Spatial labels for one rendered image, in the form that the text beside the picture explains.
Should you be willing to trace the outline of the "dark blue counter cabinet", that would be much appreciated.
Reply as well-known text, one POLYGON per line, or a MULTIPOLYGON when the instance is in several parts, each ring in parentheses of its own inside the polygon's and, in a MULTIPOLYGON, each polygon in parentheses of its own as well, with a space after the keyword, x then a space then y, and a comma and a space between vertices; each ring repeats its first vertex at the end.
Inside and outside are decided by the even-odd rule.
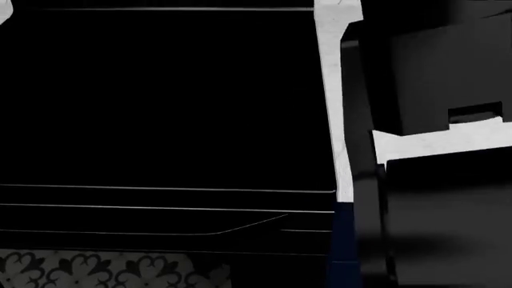
POLYGON ((334 204, 326 288, 362 288, 353 203, 334 204))

